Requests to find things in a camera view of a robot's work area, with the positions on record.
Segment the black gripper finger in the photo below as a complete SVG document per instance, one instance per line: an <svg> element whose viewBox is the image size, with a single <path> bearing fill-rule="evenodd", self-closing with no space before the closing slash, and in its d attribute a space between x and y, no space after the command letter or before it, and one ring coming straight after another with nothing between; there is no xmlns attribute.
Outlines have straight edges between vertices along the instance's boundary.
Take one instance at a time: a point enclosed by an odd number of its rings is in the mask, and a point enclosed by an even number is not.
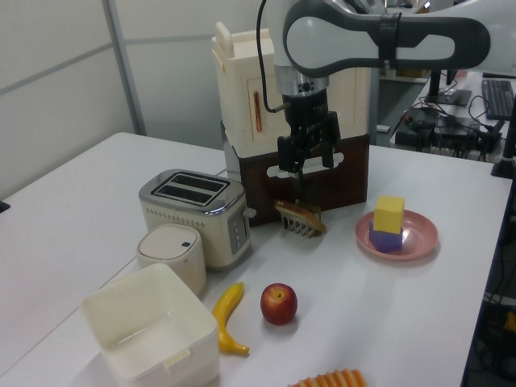
<svg viewBox="0 0 516 387"><path fill-rule="evenodd" d="M320 143L322 166L328 169L334 168L333 155L335 151L335 142L323 139Z"/></svg>
<svg viewBox="0 0 516 387"><path fill-rule="evenodd" d="M297 173L299 170L298 147L292 136L282 136L277 139L278 167L287 173Z"/></svg>

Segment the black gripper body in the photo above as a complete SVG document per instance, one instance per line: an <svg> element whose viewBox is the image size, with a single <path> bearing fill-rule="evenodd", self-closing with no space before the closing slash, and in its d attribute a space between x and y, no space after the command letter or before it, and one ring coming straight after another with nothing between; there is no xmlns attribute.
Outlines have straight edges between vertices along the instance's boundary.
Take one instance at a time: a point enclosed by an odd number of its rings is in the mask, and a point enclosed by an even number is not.
<svg viewBox="0 0 516 387"><path fill-rule="evenodd" d="M298 159L309 157L314 149L321 155L320 143L323 139L332 140L335 145L340 140L337 114L329 110L327 91L301 97L284 96L289 103L285 109L285 120L290 134L296 139Z"/></svg>

